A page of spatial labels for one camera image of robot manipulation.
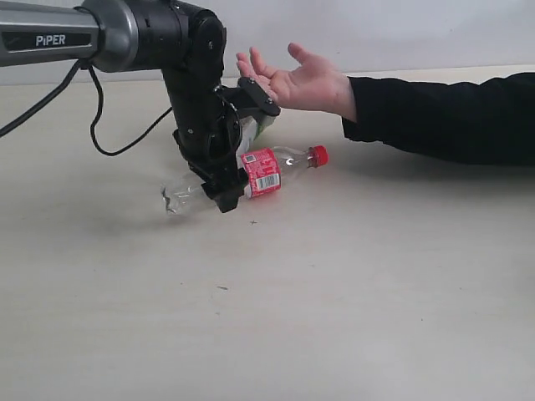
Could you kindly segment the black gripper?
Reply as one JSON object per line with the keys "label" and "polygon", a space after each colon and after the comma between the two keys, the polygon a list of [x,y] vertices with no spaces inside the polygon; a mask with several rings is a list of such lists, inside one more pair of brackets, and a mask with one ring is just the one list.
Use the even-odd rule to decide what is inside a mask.
{"label": "black gripper", "polygon": [[247,183],[246,173],[237,167],[242,128],[232,102],[241,93],[240,88],[226,86],[172,87],[173,137],[190,170],[201,178],[201,188],[222,213],[237,208]]}

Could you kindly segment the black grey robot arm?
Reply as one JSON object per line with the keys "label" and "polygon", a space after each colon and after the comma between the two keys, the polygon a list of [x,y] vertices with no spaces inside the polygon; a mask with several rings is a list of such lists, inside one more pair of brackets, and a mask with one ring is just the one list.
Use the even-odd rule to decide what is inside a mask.
{"label": "black grey robot arm", "polygon": [[247,185],[236,153],[257,87],[251,79],[222,85],[226,39],[214,12],[181,1],[1,4],[2,66],[72,60],[72,74],[160,71],[179,150],[222,212],[236,208]]}

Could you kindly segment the black sleeved forearm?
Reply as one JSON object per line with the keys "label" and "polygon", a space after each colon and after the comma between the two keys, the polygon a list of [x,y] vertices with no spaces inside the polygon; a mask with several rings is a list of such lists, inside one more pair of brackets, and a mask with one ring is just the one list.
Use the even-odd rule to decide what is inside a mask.
{"label": "black sleeved forearm", "polygon": [[481,84],[351,78],[344,136],[470,165],[534,164],[534,75]]}

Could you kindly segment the open bare human hand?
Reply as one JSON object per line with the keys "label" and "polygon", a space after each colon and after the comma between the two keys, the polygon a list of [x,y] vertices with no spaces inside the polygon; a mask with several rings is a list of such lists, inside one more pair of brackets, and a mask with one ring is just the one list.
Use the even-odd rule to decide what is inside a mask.
{"label": "open bare human hand", "polygon": [[297,43],[288,45],[289,55],[298,62],[294,70],[278,69],[265,62],[260,51],[237,53],[237,68],[243,77],[254,79],[280,107],[336,114],[356,122],[354,92],[347,75],[326,58]]}

